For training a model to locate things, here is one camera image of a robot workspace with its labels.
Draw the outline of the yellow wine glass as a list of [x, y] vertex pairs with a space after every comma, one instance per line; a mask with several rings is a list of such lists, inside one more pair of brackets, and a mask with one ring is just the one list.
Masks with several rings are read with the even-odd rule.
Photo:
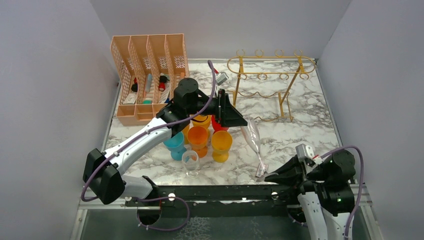
[[190, 130], [190, 124], [188, 124], [181, 132], [183, 133], [183, 137], [184, 137], [184, 144], [188, 145], [189, 144], [189, 140], [188, 140], [188, 132]]
[[209, 130], [211, 124], [211, 116], [210, 115], [198, 115], [191, 120], [193, 126], [200, 126], [206, 129], [208, 137], [210, 137], [211, 132]]
[[229, 151], [232, 144], [233, 138], [227, 131], [216, 131], [211, 137], [213, 160], [217, 163], [226, 162], [229, 158]]

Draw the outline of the orange wine glass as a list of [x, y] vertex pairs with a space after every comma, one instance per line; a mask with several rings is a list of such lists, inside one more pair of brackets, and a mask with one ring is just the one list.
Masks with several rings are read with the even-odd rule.
[[199, 158], [203, 158], [208, 153], [208, 131], [202, 126], [193, 126], [187, 133], [188, 143], [191, 149], [195, 151]]

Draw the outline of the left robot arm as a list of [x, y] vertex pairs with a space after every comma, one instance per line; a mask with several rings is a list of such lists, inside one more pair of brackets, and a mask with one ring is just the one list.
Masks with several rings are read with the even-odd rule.
[[108, 205], [121, 197], [128, 181], [123, 179], [129, 167], [152, 148], [180, 133], [198, 115], [215, 116], [225, 128], [244, 127], [247, 121], [230, 103], [224, 89], [206, 95], [190, 77], [179, 81], [173, 98], [140, 131], [122, 143], [100, 151], [91, 150], [86, 158], [81, 200], [99, 199]]

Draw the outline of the blue wine glass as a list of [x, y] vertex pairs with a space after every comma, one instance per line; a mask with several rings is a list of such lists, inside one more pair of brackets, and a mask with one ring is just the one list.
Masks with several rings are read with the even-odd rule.
[[175, 161], [181, 161], [183, 154], [187, 151], [185, 148], [185, 136], [182, 132], [165, 140], [163, 144], [170, 151], [170, 156]]

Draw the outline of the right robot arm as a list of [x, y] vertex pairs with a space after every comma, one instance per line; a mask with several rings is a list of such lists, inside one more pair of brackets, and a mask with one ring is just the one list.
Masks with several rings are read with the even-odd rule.
[[300, 144], [295, 156], [264, 175], [264, 181], [283, 187], [277, 192], [280, 200], [300, 205], [311, 239], [346, 240], [352, 233], [355, 208], [348, 181], [355, 174], [355, 157], [348, 150], [321, 157]]

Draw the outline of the red wine glass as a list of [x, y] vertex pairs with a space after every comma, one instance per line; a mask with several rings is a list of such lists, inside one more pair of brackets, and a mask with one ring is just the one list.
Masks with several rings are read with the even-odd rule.
[[228, 131], [229, 129], [228, 127], [221, 126], [220, 123], [217, 123], [214, 115], [211, 116], [211, 125], [212, 125], [212, 128], [214, 129], [214, 132]]

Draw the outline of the clear wine glass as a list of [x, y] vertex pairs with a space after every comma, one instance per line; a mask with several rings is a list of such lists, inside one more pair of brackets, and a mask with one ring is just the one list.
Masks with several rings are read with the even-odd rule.
[[196, 178], [199, 175], [200, 159], [194, 150], [187, 150], [182, 154], [181, 162], [186, 175], [189, 178]]
[[[258, 165], [264, 166], [265, 163], [262, 159], [262, 154], [261, 154], [261, 137], [260, 137], [259, 129], [256, 125], [255, 120], [252, 117], [247, 117], [245, 120], [247, 122], [247, 125], [242, 126], [240, 128], [241, 133], [242, 133], [246, 143], [249, 145], [249, 147], [256, 154], [256, 156], [259, 160]], [[257, 182], [264, 182], [266, 177], [274, 176], [274, 175], [278, 175], [278, 174], [277, 173], [268, 173], [268, 170], [267, 170], [266, 174], [261, 178], [257, 178], [256, 181]]]

